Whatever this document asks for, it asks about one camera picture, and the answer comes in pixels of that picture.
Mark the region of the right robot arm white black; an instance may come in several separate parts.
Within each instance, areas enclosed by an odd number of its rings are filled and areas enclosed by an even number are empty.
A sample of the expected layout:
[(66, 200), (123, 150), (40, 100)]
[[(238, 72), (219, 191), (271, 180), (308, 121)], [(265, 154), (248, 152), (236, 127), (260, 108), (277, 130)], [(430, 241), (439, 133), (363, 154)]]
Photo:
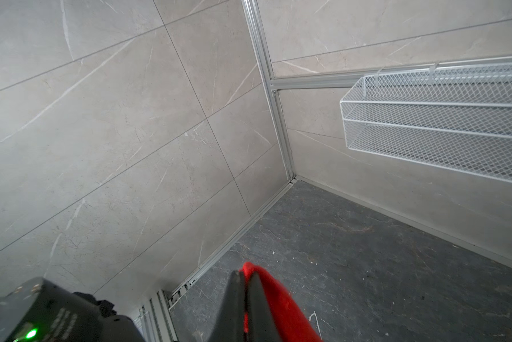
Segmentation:
[[(280, 341), (260, 277), (230, 275), (210, 341)], [(0, 297), (0, 341), (177, 341), (164, 292), (146, 300), (136, 319), (89, 294), (43, 277)]]

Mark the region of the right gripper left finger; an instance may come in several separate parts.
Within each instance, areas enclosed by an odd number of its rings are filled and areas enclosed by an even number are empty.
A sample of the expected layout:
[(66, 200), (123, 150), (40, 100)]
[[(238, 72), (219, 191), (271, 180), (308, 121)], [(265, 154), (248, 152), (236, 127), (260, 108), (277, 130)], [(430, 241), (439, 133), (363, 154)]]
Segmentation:
[(213, 332), (208, 341), (245, 341), (245, 295), (244, 273), (240, 271), (232, 272), (227, 282)]

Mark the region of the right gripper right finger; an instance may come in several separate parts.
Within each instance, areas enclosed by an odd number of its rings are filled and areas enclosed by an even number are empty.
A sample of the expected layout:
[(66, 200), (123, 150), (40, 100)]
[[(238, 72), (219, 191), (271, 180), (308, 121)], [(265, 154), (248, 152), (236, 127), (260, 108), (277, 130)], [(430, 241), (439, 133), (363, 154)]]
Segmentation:
[(248, 283), (246, 307), (248, 318), (247, 341), (281, 341), (260, 276), (257, 273), (250, 277)]

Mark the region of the red cloth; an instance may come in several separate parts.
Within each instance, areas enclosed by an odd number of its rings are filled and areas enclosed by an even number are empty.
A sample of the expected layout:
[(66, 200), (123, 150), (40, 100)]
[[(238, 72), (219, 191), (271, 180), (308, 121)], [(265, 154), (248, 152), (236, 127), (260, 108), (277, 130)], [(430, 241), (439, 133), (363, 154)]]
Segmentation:
[(274, 324), (282, 341), (322, 341), (281, 282), (266, 269), (251, 262), (245, 262), (241, 270), (247, 282), (255, 274), (260, 277)]

